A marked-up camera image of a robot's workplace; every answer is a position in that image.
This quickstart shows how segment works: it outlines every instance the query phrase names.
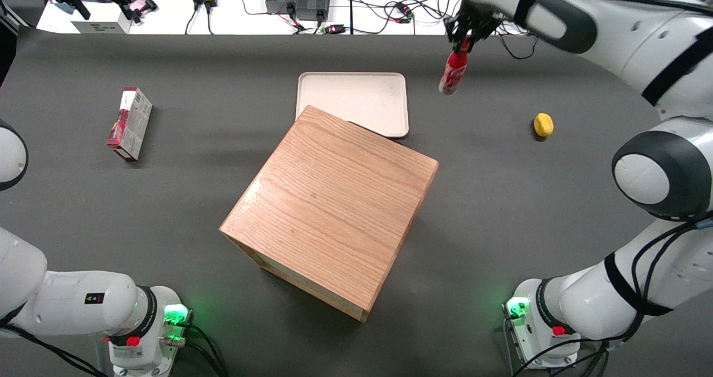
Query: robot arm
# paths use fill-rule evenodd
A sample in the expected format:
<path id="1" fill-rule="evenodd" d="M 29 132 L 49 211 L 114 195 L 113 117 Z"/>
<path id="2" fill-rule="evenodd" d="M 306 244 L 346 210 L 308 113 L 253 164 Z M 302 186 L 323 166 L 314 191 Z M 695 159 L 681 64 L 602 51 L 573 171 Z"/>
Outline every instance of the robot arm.
<path id="1" fill-rule="evenodd" d="M 27 169 L 27 146 L 12 126 L 0 120 L 0 192 L 20 182 Z"/>
<path id="2" fill-rule="evenodd" d="M 0 120 L 0 191 L 25 175 L 27 148 Z M 188 309 L 165 286 L 137 286 L 107 271 L 47 271 L 44 254 L 0 227 L 0 336 L 102 334 L 117 374 L 168 375 Z"/>
<path id="3" fill-rule="evenodd" d="M 697 0 L 467 1 L 471 17 L 504 14 L 555 47 L 609 70 L 664 120 L 624 144 L 611 164 L 619 190 L 659 220 L 595 266 L 524 281 L 506 304 L 526 366 L 566 367 L 579 349 L 578 342 L 568 341 L 622 336 L 641 314 L 646 321 L 713 288 L 710 229 L 676 235 L 670 247 L 664 248 L 663 239 L 642 250 L 653 238 L 713 210 L 713 11 Z M 646 296 L 639 295 L 633 275 L 638 283 L 649 281 Z"/>

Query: electrical wire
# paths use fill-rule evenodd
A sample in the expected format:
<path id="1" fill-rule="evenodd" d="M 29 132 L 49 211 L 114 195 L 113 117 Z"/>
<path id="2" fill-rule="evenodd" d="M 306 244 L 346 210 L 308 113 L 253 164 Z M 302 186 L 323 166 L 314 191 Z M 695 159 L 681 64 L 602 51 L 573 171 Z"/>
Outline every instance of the electrical wire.
<path id="1" fill-rule="evenodd" d="M 507 340 L 507 319 L 502 321 L 502 338 L 505 339 L 505 347 L 507 349 L 507 362 L 510 364 L 510 375 L 514 375 L 515 372 L 512 369 L 512 355 L 510 354 L 510 342 Z"/>
<path id="2" fill-rule="evenodd" d="M 559 370 L 557 370 L 556 372 L 552 373 L 551 376 L 552 376 L 552 377 L 555 377 L 555 375 L 558 375 L 558 374 L 560 374 L 560 373 L 563 373 L 563 372 L 565 372 L 566 370 L 572 369 L 572 367 L 577 366 L 578 364 L 580 364 L 580 363 L 582 363 L 582 362 L 584 362 L 584 361 L 586 361 L 586 360 L 588 360 L 588 359 L 591 359 L 591 358 L 593 358 L 593 357 L 595 357 L 595 356 L 601 356 L 601 353 L 600 353 L 599 351 L 596 351 L 596 352 L 594 352 L 593 354 L 589 354 L 589 355 L 586 355 L 585 357 L 583 357 L 583 358 L 581 358 L 581 359 L 577 359 L 577 360 L 576 360 L 575 362 L 573 362 L 572 364 L 568 364 L 567 366 L 562 367 L 562 369 L 559 369 Z"/>
<path id="3" fill-rule="evenodd" d="M 524 57 L 518 57 L 512 51 L 510 51 L 510 48 L 507 46 L 507 43 L 505 42 L 505 39 L 502 37 L 502 35 L 500 35 L 500 34 L 497 35 L 497 37 L 500 40 L 500 43 L 507 51 L 507 54 L 509 54 L 510 57 L 512 57 L 516 60 L 527 60 L 528 58 L 532 57 L 532 55 L 535 55 L 535 46 L 537 46 L 538 42 L 540 41 L 540 37 L 537 37 L 536 35 L 529 35 L 529 36 L 535 37 L 535 42 L 533 42 L 532 51 L 530 52 L 530 54 L 525 55 Z"/>
<path id="4" fill-rule="evenodd" d="M 649 243 L 644 245 L 644 247 L 640 248 L 639 252 L 634 257 L 635 261 L 639 260 L 639 258 L 641 258 L 641 256 L 643 256 L 644 253 L 647 252 L 650 248 L 654 247 L 654 245 L 656 245 L 656 243 L 661 242 L 664 238 L 669 237 L 668 240 L 659 249 L 659 252 L 657 252 L 656 256 L 654 257 L 654 259 L 651 262 L 651 265 L 649 266 L 649 271 L 647 273 L 647 278 L 644 283 L 644 289 L 642 291 L 641 298 L 643 298 L 644 300 L 647 300 L 649 288 L 652 283 L 652 276 L 653 276 L 655 267 L 658 264 L 658 262 L 661 260 L 664 253 L 668 250 L 670 245 L 672 245 L 675 242 L 675 240 L 680 238 L 681 235 L 683 235 L 684 233 L 690 232 L 694 229 L 695 229 L 695 224 L 693 222 L 687 222 L 685 224 L 681 224 L 677 227 L 667 230 L 667 232 L 661 233 L 658 237 L 653 238 Z M 632 265 L 632 273 L 634 273 L 634 275 L 635 275 L 635 270 L 636 270 L 636 266 Z M 621 339 L 622 342 L 626 342 L 629 339 L 631 339 L 631 337 L 634 334 L 636 334 L 636 332 L 638 331 L 639 327 L 641 326 L 641 324 L 643 322 L 643 317 L 644 317 L 643 313 L 637 312 L 636 316 L 634 317 L 634 321 L 629 326 L 627 331 L 625 331 L 623 334 L 620 334 L 619 336 L 614 336 L 614 337 L 611 337 L 608 339 L 600 339 L 600 340 L 572 339 L 572 340 L 564 341 L 564 342 L 561 342 L 554 346 L 551 346 L 548 349 L 545 349 L 544 351 L 539 352 L 539 354 L 533 356 L 532 359 L 530 359 L 529 361 L 525 362 L 525 364 L 522 365 L 522 367 L 520 367 L 520 369 L 518 369 L 517 372 L 515 372 L 515 374 L 512 375 L 512 377 L 519 375 L 523 370 L 527 369 L 527 367 L 530 366 L 530 364 L 532 364 L 532 362 L 535 361 L 535 359 L 538 359 L 540 356 L 546 354 L 546 352 L 552 351 L 552 349 L 555 349 L 556 347 L 564 346 L 567 344 L 576 344 L 578 342 L 582 343 L 582 342 L 598 342 L 598 341 L 618 341 L 619 339 Z M 595 354 L 591 354 L 590 356 L 586 356 L 586 357 L 582 358 L 581 361 L 583 361 L 584 359 L 590 359 L 590 357 L 593 357 L 594 355 L 601 354 L 601 353 L 602 353 L 601 349 L 599 349 L 598 352 L 595 352 Z M 579 362 L 580 361 L 574 362 L 572 365 L 570 365 L 568 367 L 574 366 L 575 364 L 577 364 Z"/>
<path id="5" fill-rule="evenodd" d="M 19 327 L 15 326 L 5 326 L 3 329 L 10 331 L 11 333 L 15 333 L 19 335 L 21 338 L 26 339 L 27 341 L 30 341 L 33 344 L 37 344 L 39 346 L 44 347 L 44 349 L 48 349 L 50 352 L 55 354 L 56 356 L 60 357 L 63 361 L 67 362 L 69 365 L 74 367 L 75 369 L 82 370 L 83 372 L 94 375 L 95 377 L 108 377 L 106 374 L 102 373 L 99 369 L 94 367 L 92 364 L 89 362 L 85 361 L 84 359 L 80 358 L 79 356 L 70 354 L 69 352 L 65 351 L 64 349 L 59 349 L 59 347 L 56 347 L 51 344 L 47 344 L 44 341 L 39 340 L 36 338 L 34 335 L 28 333 L 24 329 L 21 329 Z"/>
<path id="6" fill-rule="evenodd" d="M 213 31 L 211 30 L 211 10 L 207 10 L 207 15 L 208 15 L 208 31 L 214 35 Z"/>
<path id="7" fill-rule="evenodd" d="M 196 352 L 199 352 L 199 354 L 201 354 L 201 356 L 204 357 L 206 362 L 208 362 L 208 364 L 211 365 L 211 369 L 213 369 L 213 371 L 216 372 L 218 377 L 228 377 L 228 375 L 223 372 L 221 367 L 218 366 L 216 361 L 211 357 L 211 354 L 209 354 L 209 352 L 206 351 L 206 349 L 204 349 L 204 347 L 198 346 L 192 342 L 186 342 L 185 346 L 190 347 L 191 349 L 193 349 Z"/>
<path id="8" fill-rule="evenodd" d="M 196 7 L 196 9 L 193 10 L 193 14 L 191 15 L 191 18 L 188 20 L 188 22 L 186 22 L 185 32 L 183 33 L 184 35 L 188 34 L 188 27 L 191 26 L 191 21 L 193 20 L 193 18 L 196 16 L 197 13 L 198 13 L 198 7 Z"/>
<path id="9" fill-rule="evenodd" d="M 649 273 L 647 274 L 646 282 L 644 283 L 644 291 L 642 292 L 642 295 L 641 295 L 641 298 L 644 299 L 645 301 L 647 301 L 649 298 L 649 288 L 651 287 L 651 281 L 652 281 L 652 277 L 654 275 L 654 270 L 655 270 L 658 262 L 663 257 L 664 253 L 668 250 L 670 245 L 672 245 L 678 238 L 681 237 L 681 235 L 695 229 L 695 227 L 689 225 L 688 223 L 683 224 L 683 225 L 688 226 L 688 227 L 671 235 L 671 237 L 666 241 L 666 243 L 664 243 L 662 245 L 662 247 L 659 249 L 659 252 L 656 253 L 656 256 L 651 261 L 651 265 L 649 266 Z M 629 334 L 628 334 L 627 338 L 624 339 L 624 342 L 628 341 L 629 339 L 631 339 L 632 336 L 634 336 L 634 334 L 636 334 L 636 332 L 639 330 L 639 327 L 641 326 L 643 321 L 644 321 L 644 313 L 637 311 L 637 315 L 635 317 L 635 322 L 632 324 L 631 327 L 629 327 L 629 330 L 627 331 Z"/>
<path id="10" fill-rule="evenodd" d="M 606 371 L 608 364 L 609 364 L 609 352 L 606 352 L 606 354 L 604 354 L 604 362 L 602 363 L 602 367 L 599 369 L 599 372 L 597 373 L 597 377 L 602 377 L 604 375 L 604 372 Z"/>
<path id="11" fill-rule="evenodd" d="M 194 324 L 191 324 L 191 326 L 188 328 L 198 331 L 198 333 L 201 335 L 201 337 L 203 337 L 203 341 L 205 341 L 208 344 L 208 347 L 211 349 L 211 352 L 213 352 L 213 356 L 216 357 L 216 362 L 217 362 L 218 366 L 221 367 L 223 374 L 228 375 L 227 366 L 225 365 L 225 361 L 222 358 L 222 356 L 219 354 L 219 352 L 217 351 L 216 347 L 213 346 L 213 343 L 212 343 L 211 339 L 208 337 L 208 334 L 206 334 L 206 332 L 203 331 L 203 329 L 199 328 L 198 326 L 196 326 Z"/>

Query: plastic tray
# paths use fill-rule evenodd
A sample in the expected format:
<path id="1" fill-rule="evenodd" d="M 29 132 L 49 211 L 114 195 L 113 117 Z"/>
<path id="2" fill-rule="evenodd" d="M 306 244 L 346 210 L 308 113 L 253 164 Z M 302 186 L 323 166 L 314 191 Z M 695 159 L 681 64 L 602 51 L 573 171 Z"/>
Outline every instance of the plastic tray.
<path id="1" fill-rule="evenodd" d="M 406 79 L 399 73 L 306 72 L 297 86 L 295 120 L 308 105 L 387 138 L 408 134 Z"/>

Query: wood grain surface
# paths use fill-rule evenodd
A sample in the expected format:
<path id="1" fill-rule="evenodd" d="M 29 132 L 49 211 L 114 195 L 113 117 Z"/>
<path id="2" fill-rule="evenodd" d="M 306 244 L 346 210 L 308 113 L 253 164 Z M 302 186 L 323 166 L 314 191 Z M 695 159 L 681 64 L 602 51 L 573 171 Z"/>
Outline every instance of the wood grain surface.
<path id="1" fill-rule="evenodd" d="M 364 321 L 437 169 L 308 106 L 220 230 L 258 265 Z"/>

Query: black cable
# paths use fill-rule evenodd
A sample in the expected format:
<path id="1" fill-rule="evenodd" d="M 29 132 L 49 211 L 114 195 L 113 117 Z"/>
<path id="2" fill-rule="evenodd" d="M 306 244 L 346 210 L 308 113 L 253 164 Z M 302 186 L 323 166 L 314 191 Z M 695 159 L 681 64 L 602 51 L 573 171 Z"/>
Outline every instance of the black cable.
<path id="1" fill-rule="evenodd" d="M 26 339 L 27 341 L 30 341 L 33 344 L 42 346 L 42 347 L 44 347 L 44 349 L 48 349 L 50 352 L 52 352 L 53 354 L 58 356 L 59 359 L 62 359 L 63 361 L 67 362 L 70 366 L 74 367 L 75 369 L 82 370 L 83 372 L 90 374 L 90 375 L 94 375 L 95 377 L 108 377 L 106 374 L 102 373 L 99 369 L 97 369 L 96 367 L 94 367 L 92 364 L 85 361 L 84 359 L 80 358 L 79 356 L 70 354 L 69 352 L 65 351 L 64 349 L 59 349 L 59 347 L 56 347 L 54 345 L 47 344 L 46 342 L 41 341 L 38 338 L 36 338 L 34 335 L 28 333 L 24 329 L 20 329 L 15 326 L 5 326 L 5 327 L 3 327 L 3 329 L 17 334 L 21 338 Z"/>
<path id="2" fill-rule="evenodd" d="M 396 9 L 395 7 L 392 7 L 392 11 L 390 11 L 390 13 L 387 14 L 389 19 L 387 19 L 387 21 L 384 23 L 384 27 L 382 27 L 382 29 L 379 30 L 379 32 L 367 32 L 365 30 L 353 29 L 351 27 L 350 27 L 350 29 L 353 30 L 354 32 L 366 33 L 368 35 L 378 35 L 379 33 L 384 32 L 384 29 L 386 29 L 387 26 L 389 25 L 389 21 L 391 20 L 390 18 L 392 17 L 392 14 L 394 14 L 395 9 Z"/>
<path id="3" fill-rule="evenodd" d="M 655 267 L 656 267 L 657 263 L 661 260 L 662 256 L 663 256 L 664 253 L 666 252 L 666 250 L 670 247 L 671 244 L 673 244 L 673 243 L 675 242 L 675 240 L 677 240 L 679 237 L 681 237 L 681 235 L 683 235 L 684 233 L 690 232 L 690 231 L 692 231 L 693 229 L 695 229 L 695 224 L 692 223 L 692 222 L 688 222 L 688 223 L 686 223 L 686 224 L 681 224 L 681 225 L 679 225 L 679 226 L 677 226 L 677 227 L 675 227 L 675 228 L 672 228 L 672 229 L 670 229 L 670 230 L 667 230 L 667 232 L 664 232 L 664 233 L 660 234 L 658 237 L 653 238 L 653 239 L 651 240 L 651 242 L 649 242 L 649 243 L 647 243 L 646 245 L 644 245 L 644 247 L 642 247 L 642 248 L 639 250 L 639 253 L 637 253 L 637 255 L 634 257 L 634 261 L 638 261 L 639 258 L 641 258 L 641 256 L 643 256 L 643 254 L 644 254 L 645 252 L 647 252 L 647 250 L 649 250 L 651 247 L 653 247 L 654 245 L 656 245 L 656 243 L 660 242 L 663 238 L 666 238 L 666 237 L 669 237 L 669 236 L 670 236 L 670 238 L 667 240 L 667 242 L 665 242 L 665 243 L 663 244 L 663 246 L 659 249 L 659 252 L 656 254 L 656 256 L 654 257 L 654 259 L 653 259 L 652 262 L 651 262 L 651 265 L 650 265 L 650 267 L 649 267 L 649 271 L 648 271 L 648 273 L 647 273 L 646 282 L 644 283 L 644 291 L 643 291 L 643 293 L 642 293 L 642 298 L 644 298 L 644 300 L 645 300 L 646 298 L 648 298 L 649 288 L 650 288 L 651 282 L 652 282 L 652 276 L 653 276 L 653 273 L 654 273 L 654 270 L 655 270 Z M 632 273 L 633 273 L 634 276 L 635 276 L 635 270 L 636 270 L 636 266 L 635 266 L 634 264 L 632 264 Z M 530 364 L 532 364 L 532 362 L 535 361 L 535 359 L 538 359 L 540 356 L 546 354 L 546 352 L 552 351 L 552 349 L 555 349 L 556 347 L 565 346 L 565 345 L 567 345 L 567 344 L 576 344 L 576 343 L 578 343 L 578 342 L 582 343 L 582 342 L 597 342 L 597 341 L 617 341 L 617 340 L 619 340 L 619 339 L 623 339 L 624 341 L 628 341 L 628 340 L 629 340 L 632 336 L 634 336 L 634 334 L 636 334 L 636 332 L 638 331 L 639 327 L 641 326 L 641 324 L 642 324 L 642 322 L 643 322 L 643 318 L 644 318 L 643 313 L 637 312 L 636 316 L 634 317 L 634 321 L 633 321 L 632 324 L 629 326 L 629 328 L 627 329 L 627 331 L 625 331 L 623 334 L 620 334 L 619 336 L 614 336 L 614 337 L 611 337 L 611 338 L 608 338 L 608 339 L 603 339 L 603 340 L 572 339 L 572 340 L 560 342 L 559 344 L 556 344 L 556 345 L 553 345 L 553 346 L 551 346 L 551 347 L 548 347 L 548 348 L 545 349 L 544 351 L 539 352 L 539 354 L 536 354 L 535 356 L 533 356 L 532 359 L 530 359 L 529 361 L 525 362 L 525 364 L 522 365 L 522 367 L 520 367 L 520 369 L 518 369 L 518 370 L 515 372 L 515 374 L 512 375 L 512 377 L 516 377 L 517 375 L 519 375 L 523 370 L 527 369 L 527 367 L 530 366 Z M 582 359 L 580 359 L 580 360 L 574 362 L 573 364 L 569 365 L 568 367 L 572 367 L 572 366 L 574 366 L 575 364 L 577 364 L 577 363 L 579 363 L 579 362 L 581 362 L 581 361 L 583 361 L 583 360 L 585 360 L 585 359 L 590 359 L 590 357 L 594 357 L 596 354 L 601 354 L 601 353 L 602 353 L 601 350 L 602 350 L 602 348 L 600 348 L 599 351 L 594 352 L 594 353 L 591 354 L 590 356 L 586 356 L 586 357 L 584 357 L 584 358 L 582 358 Z M 603 368 L 606 367 L 606 363 L 607 363 L 607 362 L 608 362 L 608 351 L 606 352 L 606 355 L 605 355 L 605 357 L 604 357 L 604 365 L 603 365 Z"/>
<path id="4" fill-rule="evenodd" d="M 512 51 L 510 51 L 510 48 L 507 46 L 507 43 L 505 42 L 505 39 L 502 37 L 502 35 L 497 35 L 500 39 L 500 43 L 502 46 L 507 50 L 507 54 L 510 55 L 510 57 L 516 59 L 516 60 L 527 60 L 528 58 L 532 57 L 532 55 L 535 55 L 535 46 L 537 46 L 538 42 L 540 41 L 540 37 L 537 37 L 535 35 L 532 35 L 535 37 L 535 42 L 533 42 L 533 47 L 532 47 L 532 52 L 528 55 L 525 55 L 525 57 L 518 57 L 517 55 L 514 55 Z"/>
<path id="5" fill-rule="evenodd" d="M 193 14 L 191 15 L 191 18 L 188 20 L 188 23 L 185 24 L 185 32 L 183 33 L 184 35 L 188 34 L 188 27 L 189 27 L 189 25 L 191 25 L 191 21 L 193 20 L 193 17 L 195 17 L 197 13 L 198 13 L 198 7 L 196 7 L 196 9 L 193 10 Z"/>
<path id="6" fill-rule="evenodd" d="M 639 253 L 636 253 L 636 256 L 634 256 L 634 260 L 631 263 L 631 278 L 634 285 L 634 291 L 637 295 L 641 293 L 641 286 L 639 286 L 639 277 L 637 276 L 637 265 L 639 264 L 639 260 L 641 260 L 641 257 L 644 256 L 644 254 L 648 252 L 650 248 L 654 247 L 656 243 L 659 243 L 663 239 L 670 237 L 670 235 L 673 235 L 674 233 L 677 233 L 687 228 L 690 228 L 689 224 L 681 224 L 677 227 L 669 229 L 666 232 L 661 233 L 658 237 L 653 238 L 651 241 L 649 241 L 649 243 L 646 243 L 644 247 L 639 249 Z"/>
<path id="7" fill-rule="evenodd" d="M 208 15 L 208 31 L 214 35 L 213 31 L 211 30 L 211 10 L 207 10 L 207 15 Z"/>
<path id="8" fill-rule="evenodd" d="M 667 241 L 662 245 L 662 247 L 659 249 L 659 252 L 656 253 L 656 256 L 654 259 L 651 261 L 651 265 L 649 266 L 649 273 L 646 276 L 646 282 L 644 283 L 644 292 L 642 292 L 641 298 L 643 298 L 645 301 L 647 298 L 649 298 L 649 288 L 651 287 L 651 281 L 652 277 L 654 275 L 654 270 L 656 268 L 656 265 L 658 264 L 659 260 L 663 257 L 664 253 L 668 250 L 670 245 L 672 245 L 678 238 L 681 237 L 684 233 L 687 233 L 695 227 L 687 224 L 683 224 L 684 226 L 688 226 L 687 229 L 682 229 L 679 232 L 674 233 Z M 629 341 L 634 334 L 639 330 L 639 327 L 641 324 L 644 322 L 644 313 L 637 311 L 637 314 L 635 316 L 635 323 L 632 324 L 631 327 L 629 327 L 629 330 L 627 331 L 628 336 L 624 339 L 624 342 Z"/>
<path id="9" fill-rule="evenodd" d="M 599 364 L 599 361 L 601 361 L 602 357 L 605 355 L 608 355 L 609 352 L 606 351 L 608 347 L 608 342 L 604 341 L 600 346 L 598 352 L 601 352 L 599 356 L 595 356 L 591 362 L 587 365 L 587 368 L 584 370 L 584 372 L 580 375 L 580 377 L 589 377 L 594 370 L 597 368 L 597 365 Z"/>
<path id="10" fill-rule="evenodd" d="M 354 0 L 349 0 L 349 34 L 354 34 Z"/>
<path id="11" fill-rule="evenodd" d="M 216 362 L 218 363 L 218 366 L 221 367 L 224 375 L 228 375 L 227 366 L 225 365 L 225 361 L 222 358 L 222 356 L 219 354 L 219 352 L 217 351 L 216 347 L 213 346 L 213 343 L 211 342 L 211 339 L 208 337 L 208 334 L 206 334 L 205 331 L 203 331 L 201 328 L 199 328 L 198 326 L 196 326 L 194 324 L 191 324 L 191 326 L 188 328 L 198 331 L 198 333 L 201 335 L 201 337 L 203 337 L 203 341 L 205 341 L 208 344 L 208 347 L 211 348 L 211 352 L 213 352 L 213 356 L 216 357 Z"/>
<path id="12" fill-rule="evenodd" d="M 606 352 L 604 354 L 604 361 L 602 362 L 602 367 L 599 369 L 599 372 L 597 373 L 597 377 L 602 377 L 604 375 L 604 372 L 607 369 L 607 365 L 609 364 L 609 352 Z"/>
<path id="13" fill-rule="evenodd" d="M 560 373 L 563 373 L 563 372 L 565 372 L 566 370 L 572 369 L 572 367 L 577 366 L 577 365 L 580 364 L 581 362 L 584 362 L 584 361 L 586 361 L 586 360 L 588 360 L 588 359 L 591 359 L 591 358 L 593 358 L 593 357 L 595 357 L 595 356 L 601 356 L 601 352 L 596 351 L 596 352 L 594 352 L 593 354 L 589 354 L 589 355 L 586 355 L 585 357 L 583 357 L 583 358 L 581 358 L 581 359 L 577 359 L 577 361 L 573 362 L 572 364 L 568 364 L 567 366 L 562 367 L 562 369 L 559 369 L 559 370 L 557 370 L 556 372 L 552 373 L 552 377 L 555 377 L 555 375 L 558 375 L 558 374 L 560 374 Z"/>
<path id="14" fill-rule="evenodd" d="M 216 361 L 211 357 L 211 354 L 209 354 L 206 349 L 204 349 L 201 346 L 198 346 L 196 344 L 193 344 L 191 342 L 186 342 L 185 344 L 186 347 L 190 347 L 196 352 L 199 352 L 205 359 L 206 362 L 208 362 L 209 365 L 211 365 L 211 369 L 213 369 L 214 372 L 218 375 L 218 377 L 228 377 L 227 374 L 224 374 L 223 370 L 221 369 L 220 366 L 217 365 Z"/>

